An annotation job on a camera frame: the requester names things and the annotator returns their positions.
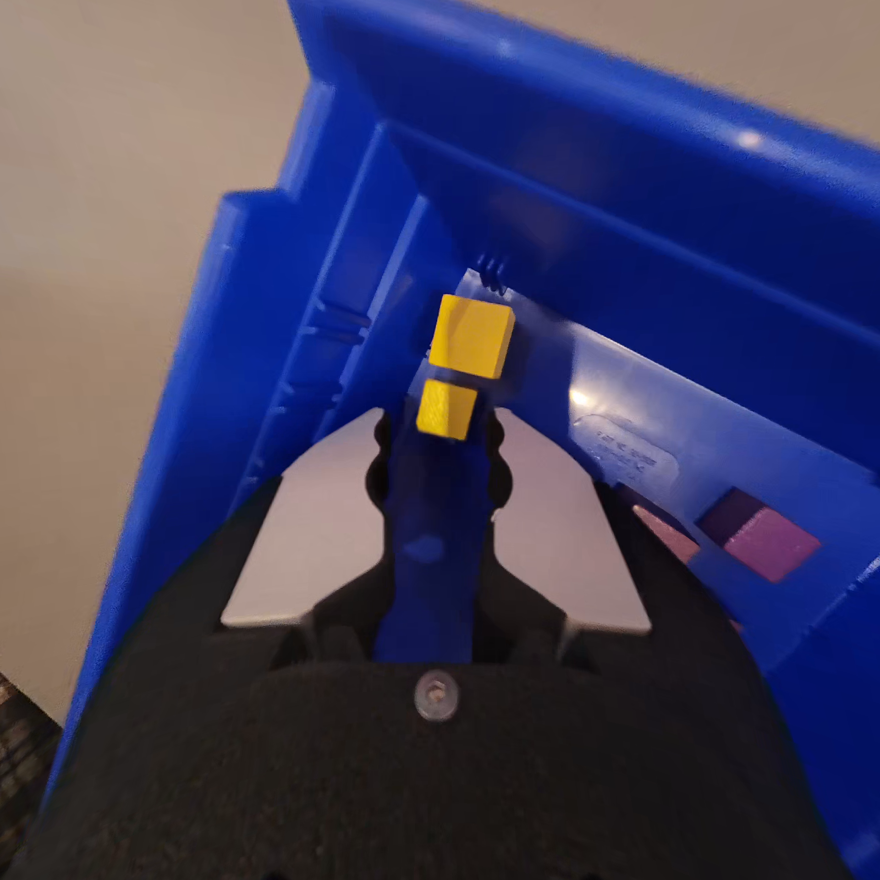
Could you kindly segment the purple cube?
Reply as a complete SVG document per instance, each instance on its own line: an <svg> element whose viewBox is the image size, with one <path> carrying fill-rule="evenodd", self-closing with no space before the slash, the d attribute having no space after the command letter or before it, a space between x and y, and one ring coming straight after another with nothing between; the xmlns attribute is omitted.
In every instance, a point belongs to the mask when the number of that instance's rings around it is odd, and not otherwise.
<svg viewBox="0 0 880 880"><path fill-rule="evenodd" d="M681 563L688 565L697 556L698 542L675 524L667 522L641 504L634 504L632 511Z"/></svg>
<svg viewBox="0 0 880 880"><path fill-rule="evenodd" d="M780 583L822 543L764 501L742 489L728 490L695 521L728 556L770 583Z"/></svg>

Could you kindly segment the blue plastic bin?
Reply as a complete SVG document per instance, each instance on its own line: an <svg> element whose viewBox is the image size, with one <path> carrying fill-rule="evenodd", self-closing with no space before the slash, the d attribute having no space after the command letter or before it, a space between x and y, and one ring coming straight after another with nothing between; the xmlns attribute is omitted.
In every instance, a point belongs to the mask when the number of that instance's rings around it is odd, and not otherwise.
<svg viewBox="0 0 880 880"><path fill-rule="evenodd" d="M218 205L10 877L878 878L878 151L457 2L289 6L297 126ZM514 311L500 379L429 364L444 294ZM593 478L647 636L478 621L500 407ZM224 627L373 408L373 649ZM695 524L733 488L821 549L742 566Z"/></svg>

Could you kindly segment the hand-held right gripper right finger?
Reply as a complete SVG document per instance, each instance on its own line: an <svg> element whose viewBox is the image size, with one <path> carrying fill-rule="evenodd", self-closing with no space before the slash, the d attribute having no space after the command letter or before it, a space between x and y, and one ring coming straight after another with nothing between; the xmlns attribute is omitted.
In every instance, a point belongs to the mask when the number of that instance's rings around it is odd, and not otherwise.
<svg viewBox="0 0 880 880"><path fill-rule="evenodd" d="M647 636L648 612L588 471L507 408L487 428L494 510L478 621L512 644L541 633L555 650L585 632Z"/></svg>

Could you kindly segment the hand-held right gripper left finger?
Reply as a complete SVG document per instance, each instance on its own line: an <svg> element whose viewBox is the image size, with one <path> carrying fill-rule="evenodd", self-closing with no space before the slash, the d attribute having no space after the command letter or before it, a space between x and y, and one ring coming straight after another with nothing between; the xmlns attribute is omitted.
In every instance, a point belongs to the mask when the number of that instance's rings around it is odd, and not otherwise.
<svg viewBox="0 0 880 880"><path fill-rule="evenodd" d="M346 627L373 649L394 599L391 417L373 408L303 453L280 479L220 622Z"/></svg>

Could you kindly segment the yellow cube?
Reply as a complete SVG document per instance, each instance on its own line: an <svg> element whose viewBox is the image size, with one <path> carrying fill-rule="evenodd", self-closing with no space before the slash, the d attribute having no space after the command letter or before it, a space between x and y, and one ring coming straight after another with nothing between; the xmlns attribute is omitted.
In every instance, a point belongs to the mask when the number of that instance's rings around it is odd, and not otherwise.
<svg viewBox="0 0 880 880"><path fill-rule="evenodd" d="M416 414L423 434L463 442L468 437L478 390L438 379L426 379Z"/></svg>
<svg viewBox="0 0 880 880"><path fill-rule="evenodd" d="M428 361L433 367L500 380L515 325L506 304L444 294Z"/></svg>

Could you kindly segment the person's plaid shirt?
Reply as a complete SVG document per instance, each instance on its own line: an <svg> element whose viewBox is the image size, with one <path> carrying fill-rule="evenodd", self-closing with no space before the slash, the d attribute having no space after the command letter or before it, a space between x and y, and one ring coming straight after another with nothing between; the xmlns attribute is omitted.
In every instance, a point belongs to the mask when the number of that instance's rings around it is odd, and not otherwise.
<svg viewBox="0 0 880 880"><path fill-rule="evenodd" d="M1 677L1 873L39 811L61 728Z"/></svg>

